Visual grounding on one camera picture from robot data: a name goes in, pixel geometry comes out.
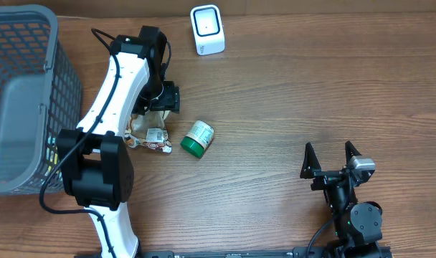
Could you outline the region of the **beige Pantree snack bag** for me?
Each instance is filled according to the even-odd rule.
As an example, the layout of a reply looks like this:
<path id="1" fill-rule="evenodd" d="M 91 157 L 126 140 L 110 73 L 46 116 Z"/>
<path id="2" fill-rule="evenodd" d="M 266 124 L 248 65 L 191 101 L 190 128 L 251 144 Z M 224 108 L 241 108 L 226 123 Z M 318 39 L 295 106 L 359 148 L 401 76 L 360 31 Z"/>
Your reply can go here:
<path id="1" fill-rule="evenodd" d="M 132 114 L 128 121 L 125 144 L 130 148 L 146 147 L 162 153 L 171 153 L 172 145 L 165 119 L 169 111 L 149 111 L 145 115 Z"/>

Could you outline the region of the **white barcode scanner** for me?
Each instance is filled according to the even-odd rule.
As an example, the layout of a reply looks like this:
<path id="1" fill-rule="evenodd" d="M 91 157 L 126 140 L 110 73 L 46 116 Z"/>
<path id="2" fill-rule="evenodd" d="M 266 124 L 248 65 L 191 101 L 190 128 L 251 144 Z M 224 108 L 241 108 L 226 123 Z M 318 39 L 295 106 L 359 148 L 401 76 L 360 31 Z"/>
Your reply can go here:
<path id="1" fill-rule="evenodd" d="M 190 20 L 198 55 L 216 54 L 225 50 L 224 27 L 221 12 L 216 5 L 195 6 L 190 11 Z"/>

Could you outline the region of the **teal snack packet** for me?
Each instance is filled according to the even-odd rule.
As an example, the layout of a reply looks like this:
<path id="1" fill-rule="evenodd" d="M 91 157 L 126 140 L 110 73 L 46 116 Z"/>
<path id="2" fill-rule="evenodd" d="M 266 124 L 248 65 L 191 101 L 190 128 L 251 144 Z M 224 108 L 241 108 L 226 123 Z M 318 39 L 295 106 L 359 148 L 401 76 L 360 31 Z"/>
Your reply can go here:
<path id="1" fill-rule="evenodd" d="M 51 172 L 54 170 L 56 165 L 58 164 L 59 158 L 57 154 L 57 146 L 56 146 L 56 137 L 54 137 L 51 133 L 47 138 L 47 151 L 46 151 L 46 159 L 47 159 L 47 171 L 45 176 L 48 177 Z"/>

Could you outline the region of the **green lid white jar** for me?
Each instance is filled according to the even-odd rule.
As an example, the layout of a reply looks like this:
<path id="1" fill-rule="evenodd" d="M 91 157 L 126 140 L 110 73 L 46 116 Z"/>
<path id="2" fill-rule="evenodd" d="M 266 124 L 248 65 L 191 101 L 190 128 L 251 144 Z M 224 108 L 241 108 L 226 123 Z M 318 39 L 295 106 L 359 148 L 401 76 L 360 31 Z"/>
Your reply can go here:
<path id="1" fill-rule="evenodd" d="M 180 146 L 196 158 L 201 158 L 214 139 L 212 126 L 197 120 L 180 142 Z"/>

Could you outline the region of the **dark grey plastic basket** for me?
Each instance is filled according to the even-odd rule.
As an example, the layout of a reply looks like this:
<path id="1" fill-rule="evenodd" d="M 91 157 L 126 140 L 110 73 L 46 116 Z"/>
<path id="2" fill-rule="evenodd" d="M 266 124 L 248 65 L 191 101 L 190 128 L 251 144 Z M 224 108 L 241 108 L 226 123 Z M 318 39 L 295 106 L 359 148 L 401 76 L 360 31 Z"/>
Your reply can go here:
<path id="1" fill-rule="evenodd" d="M 80 120 L 82 83 L 45 6 L 0 6 L 0 196 L 38 194 L 47 138 Z M 63 189 L 55 169 L 48 190 Z"/>

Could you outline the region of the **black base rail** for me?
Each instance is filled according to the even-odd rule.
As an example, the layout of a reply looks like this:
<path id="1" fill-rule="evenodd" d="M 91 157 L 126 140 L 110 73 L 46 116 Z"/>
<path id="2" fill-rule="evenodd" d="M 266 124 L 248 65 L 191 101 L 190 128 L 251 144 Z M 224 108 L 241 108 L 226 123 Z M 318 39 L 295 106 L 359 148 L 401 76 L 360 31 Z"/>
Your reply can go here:
<path id="1" fill-rule="evenodd" d="M 332 257 L 328 256 L 323 247 L 311 247 L 309 256 L 312 258 Z M 305 258 L 307 247 L 294 247 L 291 250 L 264 250 L 264 251 L 223 251 L 223 252 L 173 252 L 156 251 L 143 252 L 136 257 L 143 258 Z M 383 247 L 381 255 L 352 254 L 349 257 L 393 257 L 389 247 Z"/>

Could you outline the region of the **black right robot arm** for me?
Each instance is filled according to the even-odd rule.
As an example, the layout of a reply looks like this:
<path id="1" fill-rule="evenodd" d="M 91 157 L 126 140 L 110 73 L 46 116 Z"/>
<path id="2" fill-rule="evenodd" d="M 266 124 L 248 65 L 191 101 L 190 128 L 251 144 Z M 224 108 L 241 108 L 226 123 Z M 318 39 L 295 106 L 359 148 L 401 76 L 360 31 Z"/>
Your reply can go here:
<path id="1" fill-rule="evenodd" d="M 327 221 L 311 238 L 305 251 L 309 257 L 319 234 L 334 225 L 337 240 L 322 248 L 321 257 L 383 257 L 382 207 L 374 202 L 359 202 L 355 188 L 368 182 L 376 170 L 372 158 L 363 156 L 354 145 L 345 142 L 346 164 L 336 171 L 324 171 L 311 143 L 306 143 L 302 179 L 311 179 L 311 189 L 322 191 L 331 210 Z"/>

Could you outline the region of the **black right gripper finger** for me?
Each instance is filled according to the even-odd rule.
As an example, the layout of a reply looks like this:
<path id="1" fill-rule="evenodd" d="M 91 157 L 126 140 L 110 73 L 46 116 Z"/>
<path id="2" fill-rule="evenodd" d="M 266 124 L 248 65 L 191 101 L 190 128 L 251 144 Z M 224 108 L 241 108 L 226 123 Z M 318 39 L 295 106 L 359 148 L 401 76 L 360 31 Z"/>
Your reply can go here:
<path id="1" fill-rule="evenodd" d="M 348 167 L 357 167 L 359 165 L 360 152 L 354 147 L 351 141 L 345 142 L 346 165 Z"/>
<path id="2" fill-rule="evenodd" d="M 321 172 L 321 166 L 316 157 L 313 146 L 310 142 L 305 145 L 303 165 L 300 172 L 300 178 L 315 178 Z"/>

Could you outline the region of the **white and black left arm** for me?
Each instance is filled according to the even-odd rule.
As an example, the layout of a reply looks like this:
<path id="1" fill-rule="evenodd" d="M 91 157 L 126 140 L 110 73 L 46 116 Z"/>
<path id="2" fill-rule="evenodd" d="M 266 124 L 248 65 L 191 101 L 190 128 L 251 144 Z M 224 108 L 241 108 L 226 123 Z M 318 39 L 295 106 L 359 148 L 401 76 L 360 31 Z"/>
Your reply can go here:
<path id="1" fill-rule="evenodd" d="M 98 256 L 142 257 L 128 214 L 134 169 L 124 135 L 132 115 L 178 113 L 180 93 L 165 79 L 171 47 L 158 27 L 143 26 L 136 37 L 118 35 L 104 45 L 110 54 L 104 83 L 76 128 L 59 132 L 57 166 L 76 212 L 89 214 L 95 225 Z"/>

